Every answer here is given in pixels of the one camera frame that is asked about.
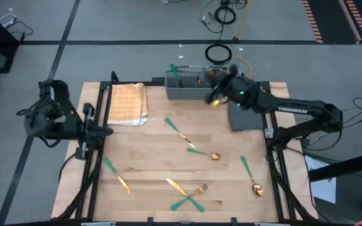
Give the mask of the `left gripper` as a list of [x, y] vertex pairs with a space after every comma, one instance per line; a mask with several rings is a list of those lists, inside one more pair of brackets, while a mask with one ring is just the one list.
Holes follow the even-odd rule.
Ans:
[[104, 139], [114, 133], [111, 128], [101, 127], [94, 120], [95, 108], [90, 103], [85, 103], [82, 112], [84, 121], [76, 120], [72, 126], [74, 140], [79, 146], [75, 150], [75, 158], [86, 160], [88, 153], [102, 147]]

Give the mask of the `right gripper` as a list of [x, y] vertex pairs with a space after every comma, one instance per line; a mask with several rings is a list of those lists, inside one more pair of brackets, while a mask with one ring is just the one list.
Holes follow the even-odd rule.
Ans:
[[232, 64], [227, 70], [221, 70], [217, 74], [217, 82], [220, 83], [220, 92], [218, 90], [210, 91], [204, 97], [204, 102], [208, 105], [212, 104], [215, 100], [219, 100], [220, 93], [222, 93], [223, 98], [226, 99], [222, 100], [222, 102], [239, 102], [237, 92], [233, 87], [233, 80], [237, 77], [238, 72], [238, 66], [234, 64]]

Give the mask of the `grey mesh cutlery basket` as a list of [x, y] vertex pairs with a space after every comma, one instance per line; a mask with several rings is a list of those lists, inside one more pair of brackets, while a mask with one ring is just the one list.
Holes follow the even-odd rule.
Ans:
[[[166, 71], [165, 90], [169, 100], [203, 100], [212, 90], [210, 83], [206, 80], [206, 73], [214, 69], [218, 74], [223, 70], [214, 65], [182, 65], [176, 68], [184, 87], [177, 87], [177, 81], [171, 69]], [[202, 85], [196, 85], [196, 76], [200, 77]]]

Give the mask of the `gold fork green handle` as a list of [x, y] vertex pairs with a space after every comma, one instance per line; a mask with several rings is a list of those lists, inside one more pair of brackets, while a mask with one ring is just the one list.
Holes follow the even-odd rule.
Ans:
[[197, 202], [193, 202], [192, 199], [194, 196], [197, 196], [197, 195], [202, 195], [206, 190], [208, 189], [208, 185], [207, 184], [203, 184], [202, 186], [198, 187], [196, 189], [196, 191], [194, 192], [193, 195], [189, 195], [187, 198], [183, 199], [182, 201], [179, 201], [175, 204], [173, 204], [170, 209], [171, 211], [176, 211], [178, 208], [180, 208], [187, 200], [188, 201], [191, 201], [192, 204], [200, 211], [200, 212], [204, 212], [205, 211], [205, 208], [200, 205], [199, 203]]

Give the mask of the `orange checked cloth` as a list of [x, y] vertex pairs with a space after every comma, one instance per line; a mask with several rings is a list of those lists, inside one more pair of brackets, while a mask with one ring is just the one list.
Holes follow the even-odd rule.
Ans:
[[108, 124], [142, 126], [148, 119], [146, 87], [143, 83], [113, 85]]

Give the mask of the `grey folded cloth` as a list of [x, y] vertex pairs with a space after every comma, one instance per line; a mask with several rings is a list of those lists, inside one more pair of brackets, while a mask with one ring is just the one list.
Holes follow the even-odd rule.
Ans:
[[261, 114], [257, 114], [251, 109], [242, 110], [234, 102], [228, 103], [228, 121], [232, 131], [263, 129]]

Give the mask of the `black mat orange striped edges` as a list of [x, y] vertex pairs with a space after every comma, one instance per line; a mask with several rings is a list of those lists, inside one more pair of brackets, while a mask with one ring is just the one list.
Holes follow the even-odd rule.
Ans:
[[316, 42], [362, 43], [362, 0], [301, 0]]

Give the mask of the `white power strip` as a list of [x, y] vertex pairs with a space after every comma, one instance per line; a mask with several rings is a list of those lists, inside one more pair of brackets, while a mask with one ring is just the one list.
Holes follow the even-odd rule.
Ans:
[[4, 28], [9, 28], [16, 22], [16, 20], [17, 17], [14, 13], [8, 13], [0, 17], [0, 23]]

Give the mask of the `black desk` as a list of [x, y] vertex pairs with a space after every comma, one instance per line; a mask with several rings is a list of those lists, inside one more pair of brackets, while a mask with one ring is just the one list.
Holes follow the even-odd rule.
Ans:
[[310, 181], [320, 181], [362, 171], [362, 156], [309, 171]]

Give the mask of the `white paper sheet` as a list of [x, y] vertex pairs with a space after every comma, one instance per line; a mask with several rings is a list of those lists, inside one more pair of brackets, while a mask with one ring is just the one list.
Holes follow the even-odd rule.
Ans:
[[[309, 171], [317, 170], [319, 168], [328, 166], [327, 163], [314, 159], [309, 156], [305, 157], [305, 162], [307, 163]], [[327, 201], [332, 204], [336, 203], [336, 187], [337, 187], [336, 178], [329, 178], [320, 181], [311, 181], [310, 187], [312, 189], [312, 194], [314, 197]]]

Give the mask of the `black aluminium table frame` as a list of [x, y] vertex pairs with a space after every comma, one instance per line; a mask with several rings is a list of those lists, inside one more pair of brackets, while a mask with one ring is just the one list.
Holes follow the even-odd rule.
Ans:
[[[113, 85], [128, 85], [129, 82], [121, 82], [115, 72], [111, 72], [111, 79], [109, 81], [101, 82], [86, 82], [82, 87], [81, 96], [90, 96], [96, 99], [96, 122], [102, 122], [103, 127], [107, 127], [109, 102], [111, 101], [111, 94]], [[87, 94], [86, 90], [93, 91], [92, 95]], [[84, 223], [94, 223], [94, 210], [97, 203], [98, 186], [101, 179], [101, 168], [103, 162], [103, 154], [106, 151], [107, 139], [99, 138], [92, 145], [85, 156], [84, 168], [82, 172], [82, 179], [80, 188], [74, 199], [66, 207], [66, 209], [59, 215], [52, 217], [45, 225], [49, 226], [81, 226]], [[288, 225], [288, 226], [315, 226], [318, 219], [313, 217], [305, 207], [300, 203], [299, 199], [293, 194], [290, 183], [288, 181], [288, 171], [285, 164], [285, 156], [283, 151], [278, 150], [278, 157], [280, 160], [281, 170], [277, 171], [276, 164], [272, 157], [267, 160], [268, 168], [270, 169], [271, 187], [273, 192], [273, 202], [277, 213], [277, 221], [275, 225]], [[204, 222], [197, 220], [181, 221], [172, 220], [170, 222], [158, 222], [154, 217], [147, 217], [145, 221], [125, 221], [118, 222], [115, 220], [106, 220], [102, 222], [110, 226], [122, 225], [146, 225], [146, 226], [169, 226], [175, 225], [205, 225]]]

